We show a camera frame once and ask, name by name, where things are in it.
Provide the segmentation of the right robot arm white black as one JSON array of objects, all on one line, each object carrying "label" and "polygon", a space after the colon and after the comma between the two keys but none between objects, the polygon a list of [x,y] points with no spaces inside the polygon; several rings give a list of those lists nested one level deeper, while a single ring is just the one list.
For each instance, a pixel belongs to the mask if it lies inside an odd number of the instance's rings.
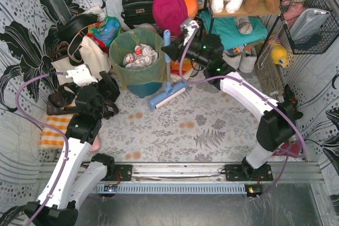
[{"label": "right robot arm white black", "polygon": [[246,107],[257,119],[257,143],[237,168],[246,180],[263,179],[267,172],[267,160],[276,150],[297,133],[293,119],[294,109],[290,101],[282,103],[265,96],[245,81],[222,54],[220,37],[209,34],[200,43],[178,38],[162,47],[172,61],[185,58],[204,68],[207,81],[222,92],[232,96]]}]

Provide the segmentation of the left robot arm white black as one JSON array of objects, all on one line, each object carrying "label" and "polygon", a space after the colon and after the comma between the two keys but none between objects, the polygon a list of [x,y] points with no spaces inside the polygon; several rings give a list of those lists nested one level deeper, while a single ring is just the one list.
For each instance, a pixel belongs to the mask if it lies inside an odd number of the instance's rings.
[{"label": "left robot arm white black", "polygon": [[96,154],[80,178],[76,175],[102,126],[104,97],[99,81],[85,65],[64,73],[79,86],[76,113],[65,133],[61,159],[42,193],[24,207],[27,225],[74,225],[80,206],[99,181],[115,175],[114,158]]}]

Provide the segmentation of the yellow trash bag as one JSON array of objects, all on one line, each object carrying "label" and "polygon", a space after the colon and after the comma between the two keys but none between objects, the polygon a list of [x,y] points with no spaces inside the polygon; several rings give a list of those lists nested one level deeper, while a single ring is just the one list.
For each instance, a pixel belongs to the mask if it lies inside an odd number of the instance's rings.
[{"label": "yellow trash bag", "polygon": [[[124,57],[134,53],[139,44],[150,46],[158,53],[157,60],[142,69],[128,69],[123,66]],[[166,62],[165,54],[161,51],[164,45],[163,38],[157,33],[142,29],[133,29],[117,36],[109,47],[109,57],[112,67],[122,83],[122,87],[142,85],[150,82],[162,83],[165,81]]]}]

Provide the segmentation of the blue floor mop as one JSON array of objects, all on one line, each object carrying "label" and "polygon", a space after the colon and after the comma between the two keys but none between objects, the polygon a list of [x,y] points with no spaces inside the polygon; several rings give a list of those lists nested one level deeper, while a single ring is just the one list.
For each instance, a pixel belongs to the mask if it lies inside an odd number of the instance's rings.
[{"label": "blue floor mop", "polygon": [[166,83],[164,91],[149,100],[148,106],[151,110],[155,110],[164,106],[180,94],[186,91],[187,84],[185,82],[173,83],[171,79],[171,58],[165,53],[166,62]]}]

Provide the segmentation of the teal trash bin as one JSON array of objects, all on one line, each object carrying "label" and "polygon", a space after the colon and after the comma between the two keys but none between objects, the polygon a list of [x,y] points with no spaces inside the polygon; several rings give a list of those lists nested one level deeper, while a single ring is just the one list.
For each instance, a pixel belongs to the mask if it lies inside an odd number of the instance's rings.
[{"label": "teal trash bin", "polygon": [[162,85],[163,83],[159,82],[149,82],[139,85],[129,85],[127,86],[127,89],[134,95],[140,98],[145,98],[146,96],[156,93],[162,87]]}]

